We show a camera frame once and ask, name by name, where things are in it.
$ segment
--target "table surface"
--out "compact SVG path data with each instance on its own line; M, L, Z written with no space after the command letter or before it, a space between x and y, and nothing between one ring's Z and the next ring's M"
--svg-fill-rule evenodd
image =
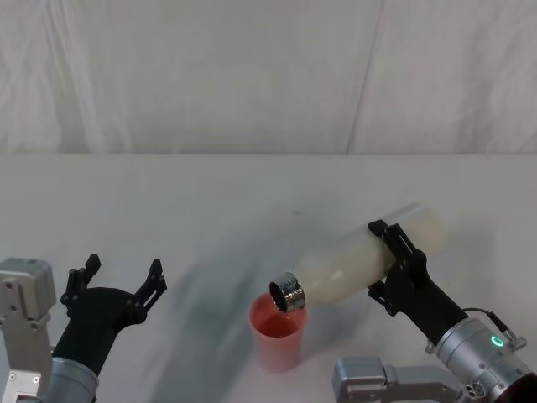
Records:
M303 362L266 374L248 304L308 249L414 201L450 231L429 259L431 277L461 306L494 310L527 337L520 355L537 369L536 173L529 156L2 157L0 256L49 261L57 296L90 253L103 263L93 285L131 291L162 259L169 290L117 338L99 401L327 403L339 356L438 362L406 317L362 291L309 309ZM55 343L64 307L51 316Z

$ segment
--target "pink cup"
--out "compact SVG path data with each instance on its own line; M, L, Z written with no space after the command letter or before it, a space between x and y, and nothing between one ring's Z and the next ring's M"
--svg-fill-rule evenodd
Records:
M305 309L279 311L269 293L262 294L253 302L248 320L262 367L278 373L298 365L307 319Z

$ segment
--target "metal bracket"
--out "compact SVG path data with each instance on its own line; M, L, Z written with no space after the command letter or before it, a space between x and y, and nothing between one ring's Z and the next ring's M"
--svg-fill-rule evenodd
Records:
M0 263L0 328L10 368L2 403L46 393L52 370L46 324L55 303L47 262L7 259Z
M444 369L432 365L383 366L378 357L338 359L332 386L337 403L400 400L453 403L464 397L459 380Z

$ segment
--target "wall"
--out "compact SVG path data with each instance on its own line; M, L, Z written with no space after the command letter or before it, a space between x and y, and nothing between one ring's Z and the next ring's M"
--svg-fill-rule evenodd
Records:
M534 0L2 0L0 151L534 153Z

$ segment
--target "plastic bottle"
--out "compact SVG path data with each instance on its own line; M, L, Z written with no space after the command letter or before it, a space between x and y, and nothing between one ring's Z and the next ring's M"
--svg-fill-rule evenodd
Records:
M441 220L422 204L413 203L382 219L388 225L398 223L425 254L439 251L446 241ZM270 283L269 290L281 311L332 304L381 280L393 262L393 255L364 225L333 245L310 251L293 272Z

